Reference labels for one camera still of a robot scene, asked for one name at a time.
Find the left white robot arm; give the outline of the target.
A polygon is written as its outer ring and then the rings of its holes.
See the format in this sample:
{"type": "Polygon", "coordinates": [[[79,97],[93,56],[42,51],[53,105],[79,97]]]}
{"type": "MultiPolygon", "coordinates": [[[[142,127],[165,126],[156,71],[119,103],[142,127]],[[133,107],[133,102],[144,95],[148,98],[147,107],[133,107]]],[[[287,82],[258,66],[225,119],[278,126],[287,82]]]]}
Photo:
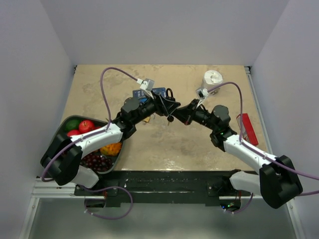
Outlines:
{"type": "Polygon", "coordinates": [[[103,183],[92,169],[80,165],[81,159],[103,146],[128,139],[136,132],[136,124],[152,114],[167,117],[179,106],[179,102],[156,94],[144,103],[128,98],[117,117],[106,126],[72,137],[57,134],[41,160],[42,181],[49,175],[60,186],[72,182],[85,187],[91,195],[99,195],[103,183]]]}

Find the black padlock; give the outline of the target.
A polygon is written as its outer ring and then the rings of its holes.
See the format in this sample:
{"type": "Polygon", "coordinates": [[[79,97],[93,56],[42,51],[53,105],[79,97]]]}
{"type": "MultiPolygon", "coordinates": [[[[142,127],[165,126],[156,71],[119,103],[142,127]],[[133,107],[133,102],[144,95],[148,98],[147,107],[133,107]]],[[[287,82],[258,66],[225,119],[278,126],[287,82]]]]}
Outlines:
{"type": "Polygon", "coordinates": [[[173,96],[173,91],[171,88],[166,89],[166,99],[171,100],[171,101],[175,100],[175,98],[173,96]]]}

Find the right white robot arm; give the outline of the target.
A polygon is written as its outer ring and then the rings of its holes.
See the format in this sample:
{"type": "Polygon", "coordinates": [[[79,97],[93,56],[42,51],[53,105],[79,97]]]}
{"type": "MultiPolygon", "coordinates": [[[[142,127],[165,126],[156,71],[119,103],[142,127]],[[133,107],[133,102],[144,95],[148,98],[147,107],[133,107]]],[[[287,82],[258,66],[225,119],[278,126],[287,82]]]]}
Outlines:
{"type": "Polygon", "coordinates": [[[195,121],[211,129],[210,139],[215,147],[242,160],[256,172],[255,175],[242,171],[234,173],[222,183],[226,195],[244,190],[262,196],[270,207],[277,209],[303,192],[290,158],[268,154],[241,139],[229,125],[231,118],[227,107],[217,105],[209,112],[193,100],[176,109],[173,116],[185,125],[195,121]]]}

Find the bunch of black keys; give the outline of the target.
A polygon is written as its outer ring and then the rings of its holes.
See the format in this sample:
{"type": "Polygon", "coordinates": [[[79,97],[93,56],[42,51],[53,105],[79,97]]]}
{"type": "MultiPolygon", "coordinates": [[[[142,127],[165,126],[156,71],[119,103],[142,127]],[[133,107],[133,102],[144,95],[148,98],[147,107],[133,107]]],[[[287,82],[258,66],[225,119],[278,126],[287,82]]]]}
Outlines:
{"type": "Polygon", "coordinates": [[[168,121],[167,125],[170,125],[170,123],[174,121],[174,117],[172,115],[168,116],[167,121],[168,121]]]}

